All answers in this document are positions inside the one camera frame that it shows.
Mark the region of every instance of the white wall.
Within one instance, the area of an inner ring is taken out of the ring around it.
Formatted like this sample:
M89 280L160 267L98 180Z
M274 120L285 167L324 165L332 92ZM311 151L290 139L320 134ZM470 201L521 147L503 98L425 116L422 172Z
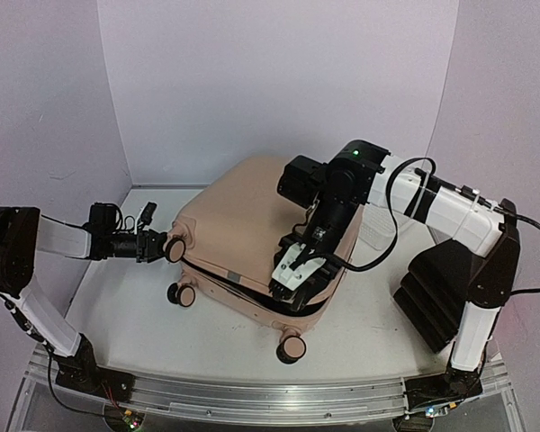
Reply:
M0 205L80 223L130 185L96 1L0 0ZM38 254L36 267L64 310L86 263ZM0 430L33 346L0 301Z
M257 152L428 148L457 1L100 0L134 184L204 184Z
M444 179L540 221L540 0L460 3L430 156ZM540 286L540 234L520 230L517 287ZM540 295L509 302L497 339L527 430L540 432Z

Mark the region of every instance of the open suitcase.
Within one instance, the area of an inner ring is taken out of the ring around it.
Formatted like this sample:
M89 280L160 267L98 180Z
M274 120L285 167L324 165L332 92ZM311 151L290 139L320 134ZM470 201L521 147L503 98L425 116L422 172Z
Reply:
M280 330L276 353L282 362L291 364L304 356L301 334L320 319L344 270L299 310L273 298L269 284L281 238L307 217L303 208L276 191L287 163L281 157L251 157L204 189L178 213L168 232L166 257L181 261L183 268L179 282L168 290L171 302L188 307L199 289L252 320ZM361 218L360 209L337 247L339 257L349 260Z

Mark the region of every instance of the white table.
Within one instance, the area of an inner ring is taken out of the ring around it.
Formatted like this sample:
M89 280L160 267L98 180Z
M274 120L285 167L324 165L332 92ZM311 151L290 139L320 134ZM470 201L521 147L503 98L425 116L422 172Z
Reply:
M199 190L133 189L122 206L138 214L158 204L156 231L169 230L180 208ZM111 259L92 263L67 319L94 345L101 365L133 372L227 382L327 383L412 376L444 371L446 348L434 355L392 299L411 259L433 245L428 230L414 224L391 256L364 274L349 273L316 327L303 335L306 356L284 365L275 356L279 332L198 296L185 310L167 301L179 265ZM379 252L361 240L355 263Z

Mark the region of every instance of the pink suitcase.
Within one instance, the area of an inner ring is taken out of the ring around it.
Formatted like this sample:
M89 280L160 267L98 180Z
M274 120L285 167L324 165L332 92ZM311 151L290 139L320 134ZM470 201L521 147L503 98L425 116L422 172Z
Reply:
M327 288L296 313L269 290L280 239L303 223L306 211L280 196L276 187L287 159L251 157L191 200L177 215L165 245L170 261L182 262L182 277L168 290L181 306L194 303L195 289L265 326L280 330L276 353L284 363L306 352L301 334L320 319L336 291L341 270ZM356 212L337 255L348 260L362 211Z

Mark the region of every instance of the robotic arm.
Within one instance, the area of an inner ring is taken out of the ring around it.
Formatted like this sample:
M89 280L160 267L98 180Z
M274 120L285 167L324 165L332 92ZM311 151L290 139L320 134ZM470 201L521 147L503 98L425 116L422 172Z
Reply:
M278 193L313 214L302 234L293 232L282 239L272 281L273 296L292 299L295 308L323 290L342 267L365 271L380 264L397 238L368 265L350 265L333 255L364 204L400 212L443 232L474 254L480 268L468 285L447 371L406 382L407 390L412 390L411 408L426 407L437 395L446 403L482 392L478 373L482 353L509 299L520 253L516 219L511 217L516 209L511 202L486 200L476 190L457 188L435 177L434 170L410 168L421 159L404 162L361 140L350 142L328 164L306 157L294 159L284 170ZM420 397L419 387L431 394Z
M78 259L155 261L164 256L167 234L144 228L156 207L147 204L132 229L122 226L115 204L92 205L82 227L50 219L37 208L0 207L0 297L21 329L44 344L58 362L58 385L103 398L111 392L116 401L127 401L134 377L96 364L90 341L66 322L42 291L33 274L35 250Z

